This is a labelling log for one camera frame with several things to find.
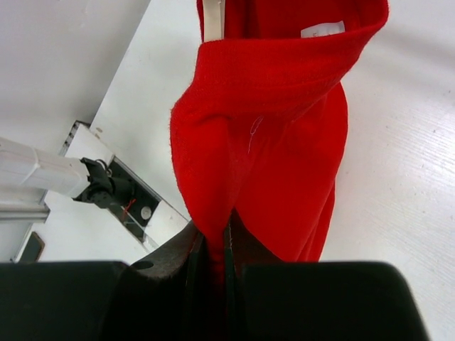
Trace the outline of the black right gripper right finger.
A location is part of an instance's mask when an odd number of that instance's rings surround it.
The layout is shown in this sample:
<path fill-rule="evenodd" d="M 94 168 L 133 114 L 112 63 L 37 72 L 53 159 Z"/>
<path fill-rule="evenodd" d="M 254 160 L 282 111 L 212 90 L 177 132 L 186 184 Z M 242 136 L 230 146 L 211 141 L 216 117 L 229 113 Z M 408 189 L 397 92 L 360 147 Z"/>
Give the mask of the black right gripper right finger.
<path fill-rule="evenodd" d="M 231 340 L 427 340 L 403 275 L 374 261 L 280 260 L 233 212 L 224 232 Z"/>

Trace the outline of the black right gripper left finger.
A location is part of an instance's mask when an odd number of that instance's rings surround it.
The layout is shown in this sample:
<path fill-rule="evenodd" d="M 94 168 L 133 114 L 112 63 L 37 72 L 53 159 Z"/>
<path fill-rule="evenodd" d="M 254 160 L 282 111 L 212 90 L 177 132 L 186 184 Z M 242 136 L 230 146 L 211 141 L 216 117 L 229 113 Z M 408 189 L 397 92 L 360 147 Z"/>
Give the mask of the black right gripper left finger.
<path fill-rule="evenodd" d="M 202 235 L 188 224 L 133 264 L 1 265 L 2 340 L 199 340 Z"/>

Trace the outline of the red t shirt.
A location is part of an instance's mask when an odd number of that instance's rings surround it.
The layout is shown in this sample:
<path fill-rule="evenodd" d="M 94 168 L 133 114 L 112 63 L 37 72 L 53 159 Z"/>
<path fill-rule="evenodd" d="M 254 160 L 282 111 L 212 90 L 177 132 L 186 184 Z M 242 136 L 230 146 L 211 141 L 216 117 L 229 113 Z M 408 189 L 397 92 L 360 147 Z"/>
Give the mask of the red t shirt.
<path fill-rule="evenodd" d="M 203 1 L 197 3 L 203 37 Z M 171 112 L 178 189 L 208 246 L 207 340 L 225 340 L 223 232 L 236 211 L 283 261 L 318 261 L 348 134 L 341 79 L 386 24 L 386 1 L 225 1 Z"/>

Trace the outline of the beige wooden hanger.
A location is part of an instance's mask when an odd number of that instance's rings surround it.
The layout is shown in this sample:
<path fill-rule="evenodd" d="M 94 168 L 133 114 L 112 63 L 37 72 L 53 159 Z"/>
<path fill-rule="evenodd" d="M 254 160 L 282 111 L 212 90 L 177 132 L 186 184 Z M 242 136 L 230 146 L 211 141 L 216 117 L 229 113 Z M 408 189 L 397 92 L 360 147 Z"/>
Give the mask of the beige wooden hanger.
<path fill-rule="evenodd" d="M 225 37 L 225 0 L 203 0 L 203 42 Z"/>

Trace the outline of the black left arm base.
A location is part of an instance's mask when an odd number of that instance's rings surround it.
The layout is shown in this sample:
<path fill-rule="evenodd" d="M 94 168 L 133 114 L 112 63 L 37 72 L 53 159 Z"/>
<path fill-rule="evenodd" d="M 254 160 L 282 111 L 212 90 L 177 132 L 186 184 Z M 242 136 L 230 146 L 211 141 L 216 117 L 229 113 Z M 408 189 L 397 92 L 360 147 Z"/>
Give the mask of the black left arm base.
<path fill-rule="evenodd" d="M 87 167 L 89 186 L 75 200 L 108 210 L 139 241 L 144 242 L 145 229 L 161 198 L 120 160 L 107 164 L 101 159 L 82 158 Z"/>

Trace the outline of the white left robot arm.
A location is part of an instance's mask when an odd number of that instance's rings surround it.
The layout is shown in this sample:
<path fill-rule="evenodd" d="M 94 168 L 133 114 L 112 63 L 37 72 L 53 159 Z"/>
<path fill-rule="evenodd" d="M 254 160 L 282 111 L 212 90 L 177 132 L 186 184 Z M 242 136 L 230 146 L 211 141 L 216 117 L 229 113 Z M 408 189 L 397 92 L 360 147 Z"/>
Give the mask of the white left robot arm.
<path fill-rule="evenodd" d="M 66 158 L 1 139 L 1 184 L 50 190 L 76 198 L 90 186 L 89 171 L 77 158 Z"/>

